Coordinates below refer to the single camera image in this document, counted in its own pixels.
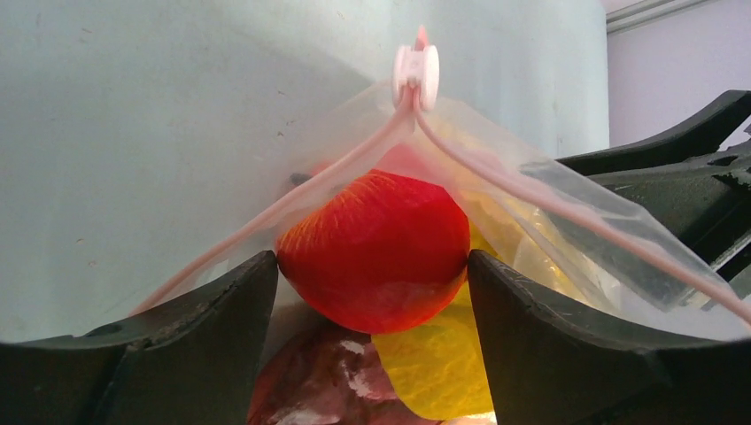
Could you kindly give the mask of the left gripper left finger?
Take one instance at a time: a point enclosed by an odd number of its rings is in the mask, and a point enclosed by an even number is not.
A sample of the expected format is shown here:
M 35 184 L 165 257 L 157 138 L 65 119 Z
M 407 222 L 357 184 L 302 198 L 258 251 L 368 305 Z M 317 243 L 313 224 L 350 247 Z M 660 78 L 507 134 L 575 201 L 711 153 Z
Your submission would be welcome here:
M 245 423 L 277 282 L 263 251 L 83 336 L 2 344 L 2 423 Z

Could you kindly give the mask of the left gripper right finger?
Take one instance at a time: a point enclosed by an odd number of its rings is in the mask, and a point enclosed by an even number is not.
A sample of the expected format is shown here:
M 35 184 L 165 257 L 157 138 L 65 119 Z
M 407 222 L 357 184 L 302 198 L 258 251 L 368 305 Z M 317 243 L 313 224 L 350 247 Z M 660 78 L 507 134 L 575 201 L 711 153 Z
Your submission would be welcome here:
M 468 257 L 501 424 L 747 424 L 750 343 L 677 335 L 550 290 L 485 251 Z

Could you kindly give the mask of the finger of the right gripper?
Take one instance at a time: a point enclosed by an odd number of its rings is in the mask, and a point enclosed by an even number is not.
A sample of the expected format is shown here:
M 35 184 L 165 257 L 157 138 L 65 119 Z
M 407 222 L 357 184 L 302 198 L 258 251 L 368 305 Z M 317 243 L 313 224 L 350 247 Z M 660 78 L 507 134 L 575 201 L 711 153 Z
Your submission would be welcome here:
M 645 207 L 728 282 L 750 279 L 750 142 L 721 144 L 750 117 L 750 93 L 727 90 L 640 142 L 561 163 Z

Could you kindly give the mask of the fake red orange peach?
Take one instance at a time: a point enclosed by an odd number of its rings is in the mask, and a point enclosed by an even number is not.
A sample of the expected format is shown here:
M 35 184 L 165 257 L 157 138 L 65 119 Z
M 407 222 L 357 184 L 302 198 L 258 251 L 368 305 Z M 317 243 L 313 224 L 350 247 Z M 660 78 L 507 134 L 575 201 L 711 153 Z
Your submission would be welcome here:
M 283 276 L 316 311 L 366 334 L 416 327 L 465 278 L 468 217 L 436 184 L 371 170 L 280 235 Z

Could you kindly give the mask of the clear zip top bag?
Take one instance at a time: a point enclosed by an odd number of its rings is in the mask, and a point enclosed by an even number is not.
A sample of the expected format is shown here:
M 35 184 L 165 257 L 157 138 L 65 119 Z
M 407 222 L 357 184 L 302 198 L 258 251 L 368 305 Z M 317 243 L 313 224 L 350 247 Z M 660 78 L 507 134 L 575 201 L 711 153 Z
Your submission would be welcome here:
M 294 128 L 282 195 L 139 306 L 197 287 L 243 245 L 273 244 L 316 312 L 367 334 L 423 324 L 466 279 L 477 232 L 518 272 L 673 334 L 750 334 L 750 304 L 645 208 L 437 94 L 436 46 L 399 47 L 391 78 Z

